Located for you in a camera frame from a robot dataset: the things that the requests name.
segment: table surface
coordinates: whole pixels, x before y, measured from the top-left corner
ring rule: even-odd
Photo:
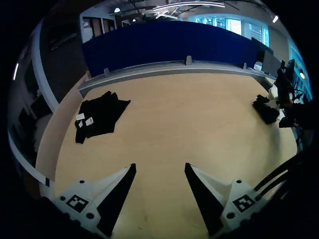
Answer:
[[[93,89],[84,100],[108,90],[131,103],[114,133],[83,145],[75,143],[76,112],[61,146],[55,194],[80,178],[94,182],[136,163],[114,239],[207,238],[184,174],[186,162],[254,187],[297,151],[290,128],[264,124],[253,109],[256,95],[268,93],[250,76],[153,76]]]

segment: blue divider wall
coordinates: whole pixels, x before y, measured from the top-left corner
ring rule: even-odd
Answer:
[[[193,60],[254,67],[257,45],[222,28],[193,22],[150,22],[108,32],[82,45],[91,76],[146,63]]]

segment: black cloth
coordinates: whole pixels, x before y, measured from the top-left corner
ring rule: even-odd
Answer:
[[[255,100],[252,105],[266,124],[272,124],[276,122],[279,112],[276,109],[265,105],[267,102],[269,102],[268,98],[258,95],[257,100]]]
[[[130,102],[130,100],[119,100],[117,94],[112,94],[111,91],[99,98],[82,102],[79,114],[84,113],[85,119],[82,119],[83,126],[81,128],[79,126],[81,120],[75,121],[77,128],[75,142],[83,143],[86,137],[113,133],[116,121]],[[87,126],[85,121],[91,117],[93,124]]]

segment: wall light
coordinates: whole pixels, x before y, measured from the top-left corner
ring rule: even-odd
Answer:
[[[16,79],[16,75],[17,75],[17,71],[18,71],[18,66],[19,66],[19,63],[16,64],[16,68],[14,69],[13,80]]]
[[[275,16],[272,22],[275,23],[277,20],[278,20],[278,16]]]
[[[225,7],[223,3],[198,1],[198,2],[178,2],[178,3],[167,4],[167,5],[163,5],[163,6],[159,6],[159,7],[153,8],[153,10],[157,11],[157,10],[161,10],[161,9],[165,9],[165,8],[180,7],[180,6],[190,6],[190,5],[207,5],[207,6],[215,6],[215,7],[220,7],[220,8],[224,8]]]
[[[306,78],[306,77],[305,77],[305,74],[303,73],[303,70],[300,70],[300,77],[301,77],[302,79]]]

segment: white tag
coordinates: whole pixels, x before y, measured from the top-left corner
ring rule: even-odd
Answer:
[[[93,124],[93,118],[92,118],[92,117],[91,117],[91,118],[88,118],[88,119],[85,121],[85,124],[86,124],[87,126]]]
[[[83,120],[83,119],[85,119],[84,113],[77,115],[77,120]]]

